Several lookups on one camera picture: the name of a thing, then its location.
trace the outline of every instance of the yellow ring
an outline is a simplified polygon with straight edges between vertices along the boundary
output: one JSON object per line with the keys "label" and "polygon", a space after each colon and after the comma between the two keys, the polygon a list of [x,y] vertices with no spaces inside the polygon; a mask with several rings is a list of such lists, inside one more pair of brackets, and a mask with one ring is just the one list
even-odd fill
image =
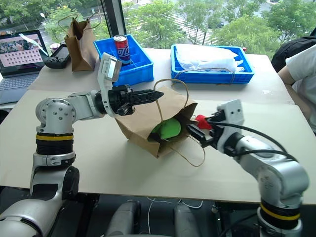
{"label": "yellow ring", "polygon": [[60,136],[60,137],[49,137],[49,136],[40,136],[36,135],[37,140],[42,141],[66,141],[66,140],[73,140],[74,136]]}
{"label": "yellow ring", "polygon": [[300,213],[297,214],[297,215],[295,215],[295,216],[281,216],[281,215],[277,215],[277,214],[275,214],[275,213],[269,211],[268,209],[266,209],[266,208],[262,205],[262,203],[260,204],[260,206],[261,206],[261,209],[262,209],[264,212],[266,212],[268,215],[270,215],[270,216],[272,216],[272,217],[274,217],[274,218],[277,218],[277,219],[279,219],[279,220],[283,220],[283,221],[295,221],[295,220],[297,220],[298,218],[300,218],[300,216],[301,216]]}

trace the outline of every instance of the person's arm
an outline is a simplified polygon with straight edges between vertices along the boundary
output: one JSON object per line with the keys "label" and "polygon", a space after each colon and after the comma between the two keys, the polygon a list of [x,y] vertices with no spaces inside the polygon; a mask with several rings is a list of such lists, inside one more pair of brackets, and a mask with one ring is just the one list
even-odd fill
{"label": "person's arm", "polygon": [[312,114],[312,110],[309,107],[309,105],[306,104],[306,102],[304,100],[302,100],[302,98],[292,88],[292,85],[294,84],[295,80],[293,79],[292,75],[290,74],[288,66],[285,66],[284,68],[282,68],[278,72],[278,75],[280,76],[280,78],[284,82],[285,87],[286,87],[288,93],[290,94],[290,96],[292,97],[292,100],[294,101],[294,103],[298,107],[300,107],[305,118],[307,120],[309,120],[309,118],[311,117],[311,114]]}

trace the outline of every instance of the green toy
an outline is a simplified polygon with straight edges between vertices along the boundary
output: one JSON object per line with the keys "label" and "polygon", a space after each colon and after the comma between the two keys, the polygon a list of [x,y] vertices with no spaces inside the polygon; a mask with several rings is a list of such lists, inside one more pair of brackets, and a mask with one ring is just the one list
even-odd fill
{"label": "green toy", "polygon": [[170,118],[161,122],[152,130],[152,133],[158,134],[161,139],[178,136],[180,132],[181,124],[175,118]]}

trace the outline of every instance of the laptop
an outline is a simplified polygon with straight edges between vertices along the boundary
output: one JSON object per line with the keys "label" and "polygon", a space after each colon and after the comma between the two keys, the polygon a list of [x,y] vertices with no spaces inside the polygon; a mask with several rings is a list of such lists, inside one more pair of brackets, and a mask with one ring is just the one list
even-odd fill
{"label": "laptop", "polygon": [[39,30],[0,36],[0,104],[17,102],[36,79],[48,53]]}

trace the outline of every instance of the blue plastic crate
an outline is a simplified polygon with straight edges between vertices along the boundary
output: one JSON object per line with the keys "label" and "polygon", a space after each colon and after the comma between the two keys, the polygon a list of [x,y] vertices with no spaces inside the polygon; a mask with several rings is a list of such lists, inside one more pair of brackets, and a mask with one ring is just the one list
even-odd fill
{"label": "blue plastic crate", "polygon": [[[132,35],[126,36],[132,63],[121,67],[118,81],[114,83],[114,86],[124,84],[134,85],[144,81],[153,81],[153,62]],[[103,53],[108,53],[119,59],[113,38],[96,40],[93,44],[100,58]]]}
{"label": "blue plastic crate", "polygon": [[[177,79],[186,83],[232,83],[232,84],[246,84],[250,81],[254,75],[253,69],[246,60],[245,53],[240,47],[233,46],[208,46],[208,47],[220,47],[229,49],[238,56],[235,57],[236,61],[243,60],[240,67],[244,67],[245,71],[242,73],[236,72],[235,79],[232,82],[232,74],[230,72],[185,72],[180,74]],[[180,66],[176,56],[176,45],[171,46],[171,77],[174,78],[180,71],[184,69]]]}

